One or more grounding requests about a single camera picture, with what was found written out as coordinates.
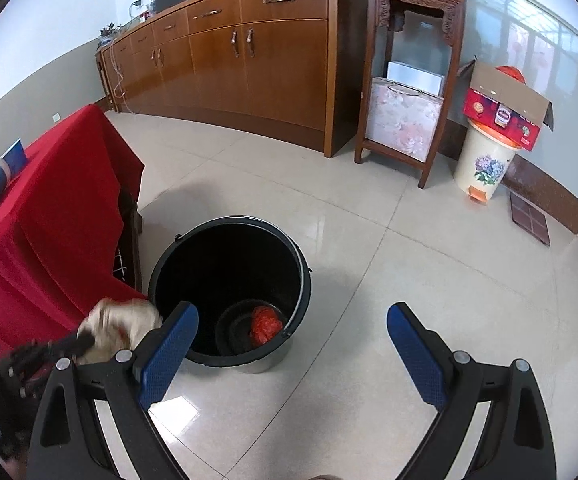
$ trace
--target doormat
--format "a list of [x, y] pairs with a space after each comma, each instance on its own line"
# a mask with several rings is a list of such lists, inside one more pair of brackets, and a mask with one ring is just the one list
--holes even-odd
[[511, 219], [514, 224], [522, 227], [549, 247], [549, 231], [547, 231], [547, 219], [544, 215], [513, 193], [509, 193], [509, 202], [511, 202]]

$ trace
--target blue gripper pad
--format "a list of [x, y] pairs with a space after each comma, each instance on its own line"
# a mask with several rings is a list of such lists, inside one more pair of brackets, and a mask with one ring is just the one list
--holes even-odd
[[422, 400], [442, 410], [447, 402], [442, 370], [397, 304], [387, 312], [387, 332]]
[[194, 305], [188, 304], [142, 369], [138, 401], [143, 410], [162, 400], [197, 331], [198, 311]]

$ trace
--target trash can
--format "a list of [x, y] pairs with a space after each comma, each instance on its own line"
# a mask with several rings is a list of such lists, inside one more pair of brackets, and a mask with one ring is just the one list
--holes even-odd
[[[300, 249], [280, 229], [225, 217], [176, 236], [153, 270], [148, 295], [163, 318], [179, 301], [198, 309], [189, 360], [258, 373], [287, 354], [309, 305], [311, 277]], [[250, 330], [257, 306], [274, 310], [283, 328], [255, 348]]]
[[471, 197], [489, 200], [521, 145], [482, 123], [469, 121], [454, 180]]

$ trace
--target red cloth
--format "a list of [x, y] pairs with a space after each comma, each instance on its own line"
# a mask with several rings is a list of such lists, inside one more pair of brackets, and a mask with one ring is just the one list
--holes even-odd
[[102, 298], [143, 298], [114, 278], [120, 186], [134, 200], [144, 165], [88, 105], [25, 150], [0, 201], [0, 355], [61, 338]]

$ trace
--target electrical cable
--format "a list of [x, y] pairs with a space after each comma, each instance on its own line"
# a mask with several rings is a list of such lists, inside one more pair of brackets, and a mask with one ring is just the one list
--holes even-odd
[[[130, 113], [135, 115], [135, 112], [133, 110], [131, 110], [131, 108], [127, 104], [127, 99], [125, 97], [126, 92], [122, 88], [122, 80], [124, 79], [124, 75], [122, 75], [122, 72], [120, 72], [120, 70], [118, 69], [117, 62], [115, 61], [114, 43], [115, 43], [115, 40], [117, 40], [117, 39], [118, 39], [118, 37], [115, 36], [114, 39], [111, 41], [111, 45], [109, 46], [109, 55], [111, 57], [111, 65], [114, 68], [115, 75], [118, 76], [118, 84], [115, 85], [115, 87], [114, 87], [113, 95], [116, 99], [120, 99], [120, 97], [121, 97], [123, 102], [124, 102], [124, 106], [127, 108], [127, 110], [129, 110]], [[122, 93], [120, 95], [117, 94], [118, 88], [122, 91]]]

